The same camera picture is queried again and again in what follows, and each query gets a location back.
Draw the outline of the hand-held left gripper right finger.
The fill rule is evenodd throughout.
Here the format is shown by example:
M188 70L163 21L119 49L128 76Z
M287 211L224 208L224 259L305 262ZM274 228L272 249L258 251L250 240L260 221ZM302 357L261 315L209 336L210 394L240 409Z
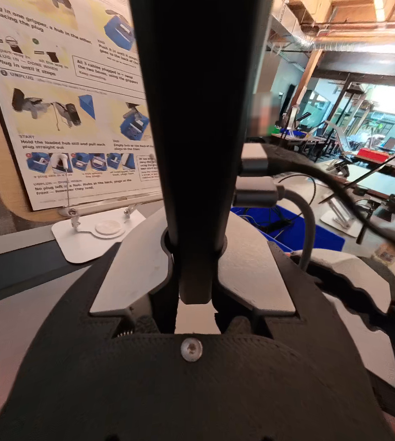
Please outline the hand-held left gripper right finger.
M227 246L218 263L222 288L249 310L265 316L296 312L267 239L246 220L229 212Z

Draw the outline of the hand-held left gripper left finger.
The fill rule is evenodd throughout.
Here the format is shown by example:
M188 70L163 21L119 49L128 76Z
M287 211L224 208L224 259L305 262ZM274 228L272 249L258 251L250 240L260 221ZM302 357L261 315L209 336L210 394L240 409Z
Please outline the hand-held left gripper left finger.
M160 208L122 240L91 306L92 315L151 315L149 293L168 276L169 258L161 239L167 228Z

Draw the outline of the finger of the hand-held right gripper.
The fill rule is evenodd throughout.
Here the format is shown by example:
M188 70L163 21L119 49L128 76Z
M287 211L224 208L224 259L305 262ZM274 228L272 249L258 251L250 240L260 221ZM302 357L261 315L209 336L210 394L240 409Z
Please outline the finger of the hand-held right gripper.
M389 337L382 330L370 330L362 318L348 311L332 295L324 296L335 307L360 354L366 369L395 388L395 355Z
M395 303L395 274L371 258L316 248L308 271L354 311L387 314Z

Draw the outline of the blue plastic bin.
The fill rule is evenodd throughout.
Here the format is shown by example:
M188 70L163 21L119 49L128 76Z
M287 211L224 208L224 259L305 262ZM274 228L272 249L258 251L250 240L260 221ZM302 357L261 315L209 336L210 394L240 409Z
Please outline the blue plastic bin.
M231 212L246 220L282 251L300 251L305 239L305 220L280 205L274 208L233 207ZM314 248L341 251L345 240L341 236L316 225Z

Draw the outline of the black usb hub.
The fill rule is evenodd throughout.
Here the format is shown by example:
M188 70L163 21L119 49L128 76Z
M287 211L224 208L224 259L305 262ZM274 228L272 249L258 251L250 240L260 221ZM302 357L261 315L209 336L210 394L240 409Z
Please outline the black usb hub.
M185 304L211 300L272 1L130 1Z

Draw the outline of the white document stand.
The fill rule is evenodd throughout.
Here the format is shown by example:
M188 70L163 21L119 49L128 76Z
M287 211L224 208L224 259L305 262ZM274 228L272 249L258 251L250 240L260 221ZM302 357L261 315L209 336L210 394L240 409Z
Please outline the white document stand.
M395 209L387 207L387 200L394 195L395 177L352 164L344 159L331 159L319 167L333 175L358 206L361 215L369 221L387 226L395 221ZM357 239L363 235L363 225L337 197L326 202L327 210L320 220L328 226Z

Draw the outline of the white stand base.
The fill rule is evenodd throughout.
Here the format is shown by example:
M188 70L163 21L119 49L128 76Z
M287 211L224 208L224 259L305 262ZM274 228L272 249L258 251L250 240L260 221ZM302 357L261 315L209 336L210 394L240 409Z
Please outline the white stand base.
M157 192L65 208L68 218L55 223L51 232L69 263L87 263L101 257L145 220L138 211L141 205L161 200Z

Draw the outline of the printed instruction poster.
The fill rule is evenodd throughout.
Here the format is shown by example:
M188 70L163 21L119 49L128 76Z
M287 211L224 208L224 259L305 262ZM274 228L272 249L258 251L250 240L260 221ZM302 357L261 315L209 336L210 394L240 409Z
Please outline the printed instruction poster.
M0 0L0 110L32 210L160 192L129 1Z

